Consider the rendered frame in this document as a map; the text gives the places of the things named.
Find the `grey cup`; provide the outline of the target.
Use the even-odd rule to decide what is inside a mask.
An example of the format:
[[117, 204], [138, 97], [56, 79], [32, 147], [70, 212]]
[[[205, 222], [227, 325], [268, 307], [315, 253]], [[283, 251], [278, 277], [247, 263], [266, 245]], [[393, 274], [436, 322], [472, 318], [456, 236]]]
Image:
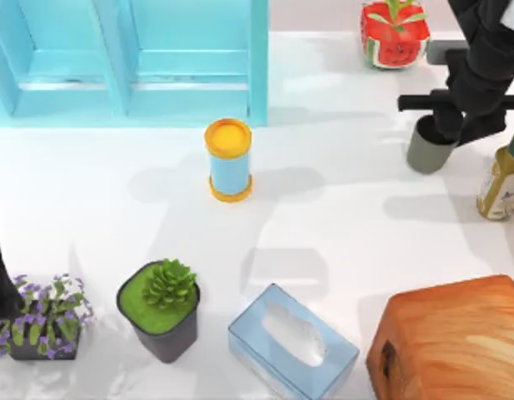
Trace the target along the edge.
[[433, 174], [445, 165], [457, 143], [458, 139], [454, 136], [443, 136], [432, 115], [422, 116], [412, 130], [407, 163], [418, 173]]

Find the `olive green bottle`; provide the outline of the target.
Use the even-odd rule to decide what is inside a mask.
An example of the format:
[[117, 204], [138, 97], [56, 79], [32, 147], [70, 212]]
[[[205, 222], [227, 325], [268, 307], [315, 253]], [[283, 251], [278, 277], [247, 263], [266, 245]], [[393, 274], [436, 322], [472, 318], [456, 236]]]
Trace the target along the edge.
[[495, 153], [477, 195], [477, 209], [490, 221], [505, 221], [514, 213], [514, 134], [511, 141]]

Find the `red watermelon plant pot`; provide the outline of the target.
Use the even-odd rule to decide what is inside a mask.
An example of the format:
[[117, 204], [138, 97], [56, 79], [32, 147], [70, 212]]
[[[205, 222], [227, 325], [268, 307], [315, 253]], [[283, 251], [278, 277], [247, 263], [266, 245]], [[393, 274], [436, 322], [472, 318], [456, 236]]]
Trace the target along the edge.
[[427, 15], [417, 0], [376, 0], [362, 7], [360, 38], [369, 64], [401, 69], [423, 57], [431, 33]]

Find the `wooden box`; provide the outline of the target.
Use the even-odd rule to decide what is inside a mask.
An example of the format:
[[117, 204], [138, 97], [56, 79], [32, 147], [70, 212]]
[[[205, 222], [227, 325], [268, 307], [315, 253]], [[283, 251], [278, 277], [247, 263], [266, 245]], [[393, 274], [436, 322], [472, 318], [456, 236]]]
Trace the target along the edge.
[[514, 281], [391, 296], [366, 365], [377, 400], [514, 400]]

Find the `blue and yellow can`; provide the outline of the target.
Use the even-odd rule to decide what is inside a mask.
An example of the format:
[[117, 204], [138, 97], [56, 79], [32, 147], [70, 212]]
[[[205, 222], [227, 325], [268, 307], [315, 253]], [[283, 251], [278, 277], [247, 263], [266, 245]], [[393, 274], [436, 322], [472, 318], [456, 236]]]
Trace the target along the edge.
[[225, 203], [244, 200], [252, 190], [250, 128], [242, 121], [223, 118], [206, 129], [204, 139], [210, 156], [212, 195]]

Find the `light blue rack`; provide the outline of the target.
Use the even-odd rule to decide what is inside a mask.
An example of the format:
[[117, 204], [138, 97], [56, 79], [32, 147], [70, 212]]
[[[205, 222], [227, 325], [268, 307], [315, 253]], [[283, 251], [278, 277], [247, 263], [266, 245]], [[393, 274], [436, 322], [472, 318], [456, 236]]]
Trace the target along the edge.
[[0, 127], [267, 121], [269, 0], [0, 0]]

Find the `blue tissue box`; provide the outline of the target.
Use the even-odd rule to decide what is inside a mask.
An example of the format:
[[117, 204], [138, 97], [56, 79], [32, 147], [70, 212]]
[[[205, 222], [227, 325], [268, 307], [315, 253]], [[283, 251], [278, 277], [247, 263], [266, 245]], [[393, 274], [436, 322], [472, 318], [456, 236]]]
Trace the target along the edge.
[[270, 284], [228, 326], [234, 355], [283, 400], [331, 400], [359, 350]]

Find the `black pot with green succulent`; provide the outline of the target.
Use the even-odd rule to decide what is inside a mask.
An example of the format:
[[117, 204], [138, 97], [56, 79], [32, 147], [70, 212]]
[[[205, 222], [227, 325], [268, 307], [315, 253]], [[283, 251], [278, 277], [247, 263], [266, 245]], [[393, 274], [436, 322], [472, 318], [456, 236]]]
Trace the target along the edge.
[[173, 363], [197, 341], [201, 291], [197, 274], [164, 258], [137, 270], [117, 291], [117, 310], [141, 344], [159, 361]]

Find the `pot with purple flowers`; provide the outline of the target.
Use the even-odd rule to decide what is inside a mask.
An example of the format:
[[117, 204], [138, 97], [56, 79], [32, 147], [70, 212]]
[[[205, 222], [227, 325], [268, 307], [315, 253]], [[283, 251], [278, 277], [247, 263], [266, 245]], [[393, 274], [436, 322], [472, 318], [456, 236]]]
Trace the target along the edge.
[[82, 331], [94, 320], [82, 279], [64, 273], [43, 286], [22, 274], [12, 283], [25, 305], [0, 318], [0, 355], [16, 361], [75, 359]]

